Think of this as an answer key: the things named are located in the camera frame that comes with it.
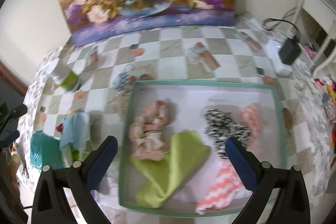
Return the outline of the pink white striped cloth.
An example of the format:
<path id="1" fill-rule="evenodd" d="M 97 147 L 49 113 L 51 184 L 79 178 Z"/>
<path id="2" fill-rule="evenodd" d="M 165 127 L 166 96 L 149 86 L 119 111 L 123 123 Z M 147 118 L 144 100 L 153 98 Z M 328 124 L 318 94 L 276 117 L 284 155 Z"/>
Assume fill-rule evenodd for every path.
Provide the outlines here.
<path id="1" fill-rule="evenodd" d="M 257 104 L 251 104 L 244 107 L 240 111 L 240 119 L 238 122 L 246 125 L 251 132 L 246 147 L 247 151 L 253 152 L 256 156 L 260 155 L 260 134 L 262 132 L 262 125 L 259 106 Z M 195 212 L 200 215 L 223 210 L 230 205 L 238 194 L 247 193 L 247 190 L 244 188 L 243 183 L 228 159 L 220 158 L 219 166 L 220 169 L 214 184 L 209 188 L 205 197 L 196 205 Z"/>

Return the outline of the blue face mask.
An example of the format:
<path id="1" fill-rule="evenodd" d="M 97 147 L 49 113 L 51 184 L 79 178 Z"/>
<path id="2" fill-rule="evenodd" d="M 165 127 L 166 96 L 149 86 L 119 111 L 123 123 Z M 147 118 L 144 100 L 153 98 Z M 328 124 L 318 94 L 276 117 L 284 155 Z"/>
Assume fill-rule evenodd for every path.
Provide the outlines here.
<path id="1" fill-rule="evenodd" d="M 60 137 L 59 148 L 62 150 L 72 145 L 76 150 L 86 149 L 91 139 L 91 118 L 88 113 L 79 112 L 63 121 L 63 130 Z"/>

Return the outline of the leopard print scrunchie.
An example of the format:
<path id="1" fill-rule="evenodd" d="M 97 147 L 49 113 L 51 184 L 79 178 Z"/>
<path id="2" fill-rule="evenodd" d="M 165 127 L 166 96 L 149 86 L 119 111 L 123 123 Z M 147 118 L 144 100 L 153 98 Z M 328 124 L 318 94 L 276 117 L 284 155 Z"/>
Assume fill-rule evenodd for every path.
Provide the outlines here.
<path id="1" fill-rule="evenodd" d="M 234 121 L 232 113 L 210 109 L 204 118 L 207 125 L 205 134 L 214 141 L 215 151 L 221 159 L 228 159 L 225 144 L 231 137 L 235 137 L 244 148 L 247 147 L 251 132 L 243 123 Z"/>

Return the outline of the lime green cloth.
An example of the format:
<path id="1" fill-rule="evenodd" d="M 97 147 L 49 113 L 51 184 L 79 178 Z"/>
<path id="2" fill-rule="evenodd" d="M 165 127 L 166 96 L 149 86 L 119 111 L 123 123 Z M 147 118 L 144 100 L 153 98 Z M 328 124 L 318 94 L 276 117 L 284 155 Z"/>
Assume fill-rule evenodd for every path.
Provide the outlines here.
<path id="1" fill-rule="evenodd" d="M 204 145 L 199 134 L 183 131 L 170 139 L 170 152 L 160 161 L 138 160 L 131 163 L 147 181 L 136 193 L 137 206 L 159 209 L 165 201 L 197 170 L 209 157 L 210 147 Z"/>

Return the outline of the pink floral scrunchie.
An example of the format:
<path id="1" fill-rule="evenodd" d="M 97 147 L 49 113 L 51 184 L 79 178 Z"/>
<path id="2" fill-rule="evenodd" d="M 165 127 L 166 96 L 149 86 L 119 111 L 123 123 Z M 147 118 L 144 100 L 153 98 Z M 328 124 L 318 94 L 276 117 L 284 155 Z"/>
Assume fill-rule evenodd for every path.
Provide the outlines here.
<path id="1" fill-rule="evenodd" d="M 169 115 L 163 101 L 155 101 L 145 106 L 129 127 L 129 140 L 133 146 L 133 156 L 138 160 L 160 161 L 166 150 L 163 129 L 168 124 Z"/>

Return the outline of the teal plastic toy box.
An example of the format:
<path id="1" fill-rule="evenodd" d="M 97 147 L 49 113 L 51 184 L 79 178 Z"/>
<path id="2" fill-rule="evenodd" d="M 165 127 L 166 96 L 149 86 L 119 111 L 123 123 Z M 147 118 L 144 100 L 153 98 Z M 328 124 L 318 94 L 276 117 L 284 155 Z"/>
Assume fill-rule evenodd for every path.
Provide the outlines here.
<path id="1" fill-rule="evenodd" d="M 62 153 L 57 139 L 46 135 L 42 131 L 36 131 L 30 139 L 30 162 L 37 168 L 42 169 L 45 165 L 53 169 L 62 169 Z"/>

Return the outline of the white pill bottle green label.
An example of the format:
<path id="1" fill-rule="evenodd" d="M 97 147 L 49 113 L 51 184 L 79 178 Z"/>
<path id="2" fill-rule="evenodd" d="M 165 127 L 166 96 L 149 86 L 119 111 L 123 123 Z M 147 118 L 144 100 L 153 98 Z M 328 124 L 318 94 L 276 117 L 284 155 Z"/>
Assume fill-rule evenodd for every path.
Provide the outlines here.
<path id="1" fill-rule="evenodd" d="M 50 73 L 53 81 L 67 92 L 76 92 L 81 85 L 79 76 L 60 59 L 56 59 L 54 63 Z"/>

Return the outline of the checkered patterned tablecloth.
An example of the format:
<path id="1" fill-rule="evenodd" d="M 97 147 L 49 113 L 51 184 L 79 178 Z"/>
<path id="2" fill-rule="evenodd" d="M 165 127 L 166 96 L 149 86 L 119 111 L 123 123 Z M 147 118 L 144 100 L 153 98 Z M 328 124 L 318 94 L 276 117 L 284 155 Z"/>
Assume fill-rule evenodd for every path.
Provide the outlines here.
<path id="1" fill-rule="evenodd" d="M 305 56 L 295 62 L 290 76 L 277 75 L 263 50 L 254 52 L 252 38 L 261 46 L 268 39 L 283 40 L 280 31 L 267 32 L 249 14 L 240 16 L 234 27 L 180 26 L 155 28 L 114 36 L 82 47 L 72 40 L 48 54 L 28 88 L 24 103 L 28 112 L 18 122 L 17 141 L 23 161 L 18 176 L 34 191 L 39 170 L 30 162 L 30 139 L 41 130 L 58 137 L 55 130 L 70 110 L 93 116 L 93 141 L 98 142 L 109 126 L 120 129 L 126 112 L 126 98 L 112 87 L 123 71 L 158 80 L 213 80 L 232 83 L 263 82 L 258 74 L 274 81 L 282 106 L 293 117 L 286 137 L 286 158 L 298 164 L 307 183 L 311 221 L 322 223 L 335 205 L 335 194 L 327 192 L 331 178 L 333 147 L 331 124 L 322 106 L 322 93 L 315 85 Z M 67 92 L 50 76 L 60 59 L 80 78 L 80 88 Z"/>

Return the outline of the colourful toy pile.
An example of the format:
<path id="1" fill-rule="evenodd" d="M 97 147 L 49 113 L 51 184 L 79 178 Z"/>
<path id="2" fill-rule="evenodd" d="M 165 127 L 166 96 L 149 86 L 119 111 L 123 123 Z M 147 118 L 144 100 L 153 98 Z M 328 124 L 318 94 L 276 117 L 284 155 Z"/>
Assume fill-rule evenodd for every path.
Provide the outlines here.
<path id="1" fill-rule="evenodd" d="M 316 78 L 314 82 L 322 91 L 322 106 L 327 120 L 332 125 L 330 144 L 335 149 L 335 77 Z"/>

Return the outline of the teal shallow cardboard tray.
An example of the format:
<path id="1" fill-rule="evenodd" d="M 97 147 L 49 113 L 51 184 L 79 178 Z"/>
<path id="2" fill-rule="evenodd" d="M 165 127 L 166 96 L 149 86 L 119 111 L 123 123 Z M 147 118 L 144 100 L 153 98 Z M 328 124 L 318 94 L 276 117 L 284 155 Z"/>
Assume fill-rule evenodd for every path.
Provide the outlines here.
<path id="1" fill-rule="evenodd" d="M 230 112 L 234 120 L 239 121 L 241 111 L 246 106 L 256 105 L 261 118 L 257 158 L 270 162 L 276 168 L 286 167 L 282 106 L 274 87 L 201 80 L 138 81 L 130 96 L 124 128 L 128 129 L 142 109 L 155 101 L 165 102 L 168 108 L 169 123 L 163 129 L 165 141 L 170 141 L 174 134 L 194 130 L 210 152 L 207 159 L 184 180 L 162 207 L 146 209 L 136 204 L 135 196 L 147 179 L 131 163 L 133 147 L 128 136 L 124 136 L 118 180 L 118 199 L 122 207 L 160 216 L 198 217 L 195 207 L 206 195 L 221 168 L 215 143 L 205 134 L 205 113 L 210 109 Z"/>

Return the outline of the black power adapter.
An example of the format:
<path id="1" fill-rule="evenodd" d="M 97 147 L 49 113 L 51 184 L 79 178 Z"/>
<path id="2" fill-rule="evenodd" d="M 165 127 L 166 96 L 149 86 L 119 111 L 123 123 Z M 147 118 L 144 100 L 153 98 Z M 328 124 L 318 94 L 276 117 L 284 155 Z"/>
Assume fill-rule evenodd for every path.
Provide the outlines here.
<path id="1" fill-rule="evenodd" d="M 300 53 L 301 48 L 297 36 L 288 38 L 278 52 L 281 62 L 285 65 L 292 65 Z"/>

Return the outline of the white power strip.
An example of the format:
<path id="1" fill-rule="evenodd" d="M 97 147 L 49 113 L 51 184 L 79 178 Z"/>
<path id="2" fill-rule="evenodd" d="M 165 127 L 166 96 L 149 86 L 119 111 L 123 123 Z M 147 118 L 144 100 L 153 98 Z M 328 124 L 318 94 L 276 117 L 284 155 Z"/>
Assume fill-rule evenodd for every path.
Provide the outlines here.
<path id="1" fill-rule="evenodd" d="M 276 40 L 268 40 L 265 46 L 265 53 L 268 58 L 272 61 L 274 70 L 277 75 L 288 77 L 292 73 L 292 67 L 290 65 L 285 65 L 282 63 L 279 51 L 282 45 Z"/>

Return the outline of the white wooden chair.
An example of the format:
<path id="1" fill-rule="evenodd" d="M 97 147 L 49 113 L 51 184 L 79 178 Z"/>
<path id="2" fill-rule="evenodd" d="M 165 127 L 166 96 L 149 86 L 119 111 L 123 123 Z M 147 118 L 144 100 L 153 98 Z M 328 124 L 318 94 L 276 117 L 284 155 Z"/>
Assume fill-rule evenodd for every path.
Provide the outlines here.
<path id="1" fill-rule="evenodd" d="M 335 76 L 335 48 L 326 59 L 322 59 L 330 42 L 335 41 L 335 9 L 325 0 L 298 0 L 293 23 L 296 23 L 300 13 L 306 12 L 322 30 L 326 32 L 323 43 L 317 47 L 317 53 L 311 58 L 303 46 L 303 55 L 308 60 L 308 68 L 315 79 Z"/>

